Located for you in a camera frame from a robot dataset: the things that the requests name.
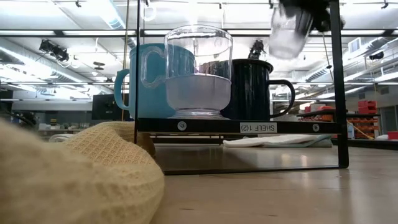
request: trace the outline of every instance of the blue mug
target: blue mug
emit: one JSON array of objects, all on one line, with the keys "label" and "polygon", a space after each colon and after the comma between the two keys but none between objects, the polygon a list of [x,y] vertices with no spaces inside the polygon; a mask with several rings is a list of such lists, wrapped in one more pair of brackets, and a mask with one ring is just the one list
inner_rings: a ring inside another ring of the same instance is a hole
[{"label": "blue mug", "polygon": [[[193,72],[195,58],[193,54],[182,47],[174,50],[183,51],[185,58],[176,58],[174,64],[166,66],[164,44],[140,45],[140,77],[138,85],[138,117],[139,118],[169,118],[175,114],[167,103],[166,96],[166,69],[178,70],[181,74]],[[118,72],[114,82],[114,98],[116,104],[123,110],[128,110],[135,118],[136,114],[136,49],[130,51],[130,69]],[[126,106],[122,100],[121,88],[123,80],[130,73],[129,101]]]}]

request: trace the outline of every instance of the cream knit cloth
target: cream knit cloth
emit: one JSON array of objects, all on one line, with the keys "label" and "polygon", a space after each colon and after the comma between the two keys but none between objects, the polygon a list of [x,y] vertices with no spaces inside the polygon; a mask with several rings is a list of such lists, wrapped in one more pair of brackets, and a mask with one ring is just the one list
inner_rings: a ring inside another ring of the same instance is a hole
[{"label": "cream knit cloth", "polygon": [[164,176],[133,144],[134,123],[45,143],[0,121],[1,223],[149,223]]}]

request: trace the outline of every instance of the wooden floor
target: wooden floor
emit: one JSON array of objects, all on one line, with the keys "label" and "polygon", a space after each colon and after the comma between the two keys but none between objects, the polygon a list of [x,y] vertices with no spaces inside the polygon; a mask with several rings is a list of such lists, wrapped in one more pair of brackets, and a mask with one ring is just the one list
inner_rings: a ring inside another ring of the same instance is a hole
[{"label": "wooden floor", "polygon": [[152,223],[398,223],[398,151],[349,152],[342,170],[167,176]]}]

